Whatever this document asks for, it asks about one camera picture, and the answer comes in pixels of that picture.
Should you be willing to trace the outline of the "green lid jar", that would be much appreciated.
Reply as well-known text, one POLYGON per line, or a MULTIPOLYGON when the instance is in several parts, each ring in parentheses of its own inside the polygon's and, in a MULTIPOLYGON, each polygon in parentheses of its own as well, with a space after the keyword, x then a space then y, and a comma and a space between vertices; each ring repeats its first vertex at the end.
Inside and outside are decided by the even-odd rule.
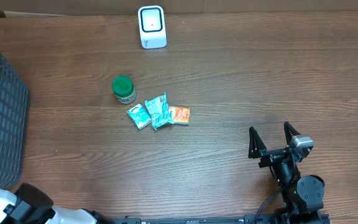
POLYGON ((118 101, 122 104, 131 104, 137 98, 134 84, 128 76, 117 76, 112 81, 111 87, 118 101))

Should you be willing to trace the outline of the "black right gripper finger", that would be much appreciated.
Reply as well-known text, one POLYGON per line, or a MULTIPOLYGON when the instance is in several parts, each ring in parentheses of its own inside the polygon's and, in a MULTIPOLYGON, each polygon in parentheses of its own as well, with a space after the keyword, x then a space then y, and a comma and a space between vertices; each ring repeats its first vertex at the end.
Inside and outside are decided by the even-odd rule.
POLYGON ((286 121, 283 125, 284 125, 286 142, 287 145, 289 145, 292 140, 292 137, 298 136, 300 135, 300 133, 288 121, 286 121))
POLYGON ((267 151, 267 148, 253 126, 249 128, 249 138, 249 159, 257 159, 262 157, 263 154, 267 151))

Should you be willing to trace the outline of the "teal snack packet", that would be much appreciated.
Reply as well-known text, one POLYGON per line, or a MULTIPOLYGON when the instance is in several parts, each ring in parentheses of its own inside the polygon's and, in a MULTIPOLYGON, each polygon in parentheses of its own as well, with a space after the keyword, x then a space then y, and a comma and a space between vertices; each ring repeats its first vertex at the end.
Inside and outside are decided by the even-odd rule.
POLYGON ((152 127, 154 130, 166 125, 174 124, 174 121, 169 112, 169 105, 167 103, 167 94, 157 96, 152 100, 145 100, 145 107, 152 120, 152 127))

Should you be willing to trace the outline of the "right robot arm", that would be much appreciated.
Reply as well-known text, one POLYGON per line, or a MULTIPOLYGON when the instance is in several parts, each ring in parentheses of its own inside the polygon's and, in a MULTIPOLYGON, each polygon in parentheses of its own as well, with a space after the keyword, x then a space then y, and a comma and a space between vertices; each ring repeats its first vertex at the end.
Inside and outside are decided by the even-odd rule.
POLYGON ((317 175, 302 177, 297 163, 306 158, 314 142, 300 134, 289 122, 283 124, 287 145, 269 151, 254 127, 249 128, 249 158, 259 159, 259 167, 268 167, 278 190, 266 199, 254 215, 245 215, 245 223, 330 223, 328 215, 320 214, 324 207, 324 180, 317 175), (277 195, 284 207, 273 214, 262 215, 262 210, 277 195))

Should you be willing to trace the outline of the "orange snack packet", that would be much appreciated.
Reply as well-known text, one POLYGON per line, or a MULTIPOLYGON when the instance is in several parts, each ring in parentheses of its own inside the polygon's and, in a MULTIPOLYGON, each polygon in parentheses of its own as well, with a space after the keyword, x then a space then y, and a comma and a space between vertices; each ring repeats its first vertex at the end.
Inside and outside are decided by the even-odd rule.
POLYGON ((190 123, 189 108, 170 106, 169 112, 174 124, 189 125, 190 123))

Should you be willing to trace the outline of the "small teal tissue pack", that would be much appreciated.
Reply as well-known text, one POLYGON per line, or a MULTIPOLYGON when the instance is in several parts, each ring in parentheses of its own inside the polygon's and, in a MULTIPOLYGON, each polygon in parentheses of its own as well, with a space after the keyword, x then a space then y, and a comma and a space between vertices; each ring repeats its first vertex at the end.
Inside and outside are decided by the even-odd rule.
POLYGON ((144 129, 151 123, 151 117, 146 109, 141 105, 137 104, 127 111, 129 117, 133 120, 138 130, 144 129))

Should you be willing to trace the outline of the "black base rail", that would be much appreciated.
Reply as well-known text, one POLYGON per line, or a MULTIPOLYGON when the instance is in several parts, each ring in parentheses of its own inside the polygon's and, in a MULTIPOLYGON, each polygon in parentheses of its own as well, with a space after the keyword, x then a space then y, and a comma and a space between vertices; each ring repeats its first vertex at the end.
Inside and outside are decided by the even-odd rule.
POLYGON ((215 217, 215 218, 167 218, 141 220, 140 218, 114 218, 115 224, 275 224, 285 223, 278 221, 274 215, 259 215, 257 221, 255 215, 244 215, 243 217, 215 217))

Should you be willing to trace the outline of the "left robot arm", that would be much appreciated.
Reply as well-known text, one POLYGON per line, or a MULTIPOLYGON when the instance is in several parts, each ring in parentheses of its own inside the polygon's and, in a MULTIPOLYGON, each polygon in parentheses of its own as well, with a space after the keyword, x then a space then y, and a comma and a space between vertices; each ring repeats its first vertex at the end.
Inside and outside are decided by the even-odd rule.
POLYGON ((112 221, 95 211, 55 206, 48 195, 24 183, 15 193, 0 189, 0 224, 4 223, 97 224, 112 221))

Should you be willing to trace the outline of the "cardboard backdrop wall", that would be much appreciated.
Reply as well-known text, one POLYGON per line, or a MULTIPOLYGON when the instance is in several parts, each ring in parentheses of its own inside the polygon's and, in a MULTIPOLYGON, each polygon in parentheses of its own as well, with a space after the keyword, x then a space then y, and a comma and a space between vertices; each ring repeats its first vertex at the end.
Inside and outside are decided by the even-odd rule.
POLYGON ((358 11, 358 0, 0 0, 0 17, 126 15, 158 5, 167 14, 358 11))

